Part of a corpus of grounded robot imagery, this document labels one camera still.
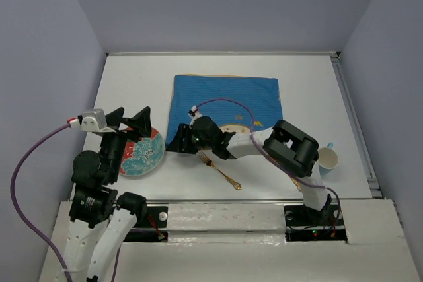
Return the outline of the gold fork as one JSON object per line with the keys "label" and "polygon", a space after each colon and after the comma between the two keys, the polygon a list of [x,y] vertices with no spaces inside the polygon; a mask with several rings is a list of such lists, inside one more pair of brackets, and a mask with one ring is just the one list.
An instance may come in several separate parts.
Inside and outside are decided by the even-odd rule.
{"label": "gold fork", "polygon": [[206,165],[209,166],[211,168],[213,168],[214,170],[218,171],[233,187],[235,190],[242,190],[242,185],[238,182],[236,182],[234,179],[230,178],[228,175],[226,175],[224,172],[222,172],[212,161],[212,159],[210,159],[205,153],[203,152],[199,152],[198,156],[200,158],[200,160]]}

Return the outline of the blue cartoon placemat cloth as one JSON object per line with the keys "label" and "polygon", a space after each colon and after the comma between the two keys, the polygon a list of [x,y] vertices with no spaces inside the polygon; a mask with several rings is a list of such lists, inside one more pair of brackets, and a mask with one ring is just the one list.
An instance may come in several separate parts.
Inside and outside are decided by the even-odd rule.
{"label": "blue cartoon placemat cloth", "polygon": [[283,118],[278,80],[265,77],[211,77],[176,75],[165,143],[181,123],[189,124],[188,111],[200,107],[219,127],[237,125],[255,131],[273,127]]}

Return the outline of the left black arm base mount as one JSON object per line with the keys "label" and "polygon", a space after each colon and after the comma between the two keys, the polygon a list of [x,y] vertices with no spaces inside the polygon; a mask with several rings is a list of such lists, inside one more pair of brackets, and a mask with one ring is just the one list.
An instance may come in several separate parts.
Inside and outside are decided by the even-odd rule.
{"label": "left black arm base mount", "polygon": [[148,205],[144,218],[130,229],[124,242],[162,243],[168,240],[167,205]]}

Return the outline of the red and blue ceramic plate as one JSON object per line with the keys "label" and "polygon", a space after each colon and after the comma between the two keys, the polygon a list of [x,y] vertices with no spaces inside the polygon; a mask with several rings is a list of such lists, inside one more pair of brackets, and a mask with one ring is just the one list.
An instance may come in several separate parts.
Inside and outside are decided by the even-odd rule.
{"label": "red and blue ceramic plate", "polygon": [[137,178],[150,173],[158,167],[165,152],[163,136],[153,128],[150,138],[139,141],[127,140],[120,165],[120,175]]}

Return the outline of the gold spoon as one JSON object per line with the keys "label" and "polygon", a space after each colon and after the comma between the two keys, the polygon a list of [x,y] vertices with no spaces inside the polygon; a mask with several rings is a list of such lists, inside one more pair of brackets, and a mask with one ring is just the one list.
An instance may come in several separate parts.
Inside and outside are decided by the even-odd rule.
{"label": "gold spoon", "polygon": [[295,179],[291,177],[291,181],[295,184],[295,186],[297,187],[297,189],[301,192],[301,184]]}

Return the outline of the blue paper cup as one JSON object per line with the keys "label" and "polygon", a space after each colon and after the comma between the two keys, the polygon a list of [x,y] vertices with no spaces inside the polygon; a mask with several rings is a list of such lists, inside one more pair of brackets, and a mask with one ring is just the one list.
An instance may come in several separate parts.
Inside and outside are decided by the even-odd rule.
{"label": "blue paper cup", "polygon": [[318,153],[319,172],[321,176],[325,176],[338,166],[339,156],[334,150],[334,143],[332,142],[328,143],[326,147],[321,147]]}

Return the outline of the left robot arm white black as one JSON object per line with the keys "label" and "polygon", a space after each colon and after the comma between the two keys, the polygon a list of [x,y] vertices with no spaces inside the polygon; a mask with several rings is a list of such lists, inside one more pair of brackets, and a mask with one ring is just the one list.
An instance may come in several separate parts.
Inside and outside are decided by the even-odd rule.
{"label": "left robot arm white black", "polygon": [[126,143],[151,137],[150,113],[148,106],[131,118],[124,116],[123,107],[108,114],[92,109],[68,120],[71,129],[93,133],[101,141],[97,151],[82,151],[73,160],[75,191],[58,281],[100,281],[127,233],[145,221],[143,196],[119,194],[109,186],[118,180]]}

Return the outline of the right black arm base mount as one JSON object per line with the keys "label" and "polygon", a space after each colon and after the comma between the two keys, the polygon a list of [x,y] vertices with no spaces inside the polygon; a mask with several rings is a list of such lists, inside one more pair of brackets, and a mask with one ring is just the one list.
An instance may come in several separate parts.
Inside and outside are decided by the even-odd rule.
{"label": "right black arm base mount", "polygon": [[284,218],[288,242],[347,241],[344,219],[335,204],[322,215],[309,213],[304,205],[285,205]]}

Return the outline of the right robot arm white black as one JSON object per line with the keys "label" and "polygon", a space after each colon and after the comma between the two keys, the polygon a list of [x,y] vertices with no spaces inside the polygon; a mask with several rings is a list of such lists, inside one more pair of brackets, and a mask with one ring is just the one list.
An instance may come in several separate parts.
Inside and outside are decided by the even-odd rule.
{"label": "right robot arm white black", "polygon": [[196,154],[209,149],[222,160],[262,155],[296,180],[303,194],[303,215],[312,225],[323,225],[332,198],[315,163],[319,144],[294,125],[279,120],[274,127],[255,132],[223,131],[208,116],[180,124],[166,150]]}

